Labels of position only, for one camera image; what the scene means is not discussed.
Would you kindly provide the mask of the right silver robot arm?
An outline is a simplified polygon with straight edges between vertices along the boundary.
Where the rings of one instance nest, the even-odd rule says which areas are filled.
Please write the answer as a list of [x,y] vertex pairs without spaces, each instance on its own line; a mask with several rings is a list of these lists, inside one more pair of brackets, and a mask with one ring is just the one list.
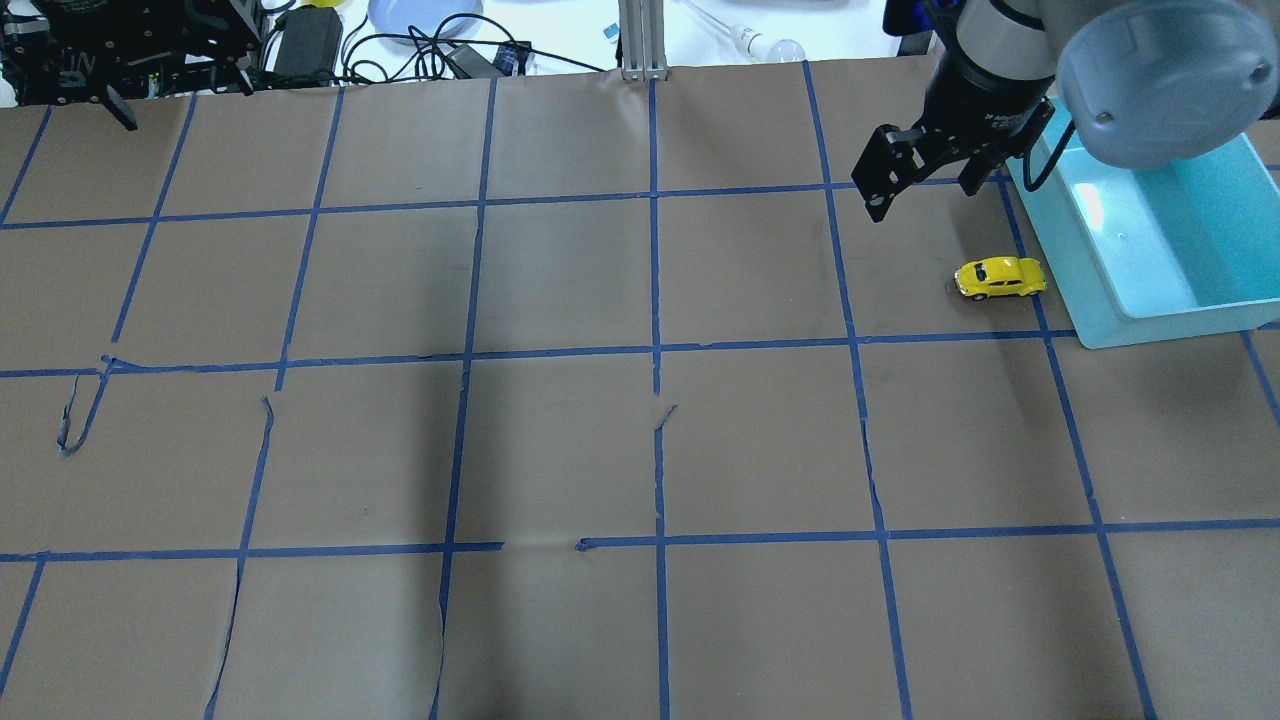
[[1275,1],[890,1],[883,27],[942,55],[919,119],[878,127],[852,168],[874,222],[954,163],[966,195],[1011,159],[1034,192],[1073,140],[1148,170],[1277,115]]

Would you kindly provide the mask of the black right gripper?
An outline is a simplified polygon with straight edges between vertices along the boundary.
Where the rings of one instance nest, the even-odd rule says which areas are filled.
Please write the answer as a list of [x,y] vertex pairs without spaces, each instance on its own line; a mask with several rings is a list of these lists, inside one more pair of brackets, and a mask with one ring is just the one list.
[[869,218],[882,222],[923,176],[961,160],[957,183],[968,197],[977,196],[1009,158],[1023,156],[1043,133],[1052,79],[996,76],[959,50],[945,51],[914,128],[877,127],[852,168]]

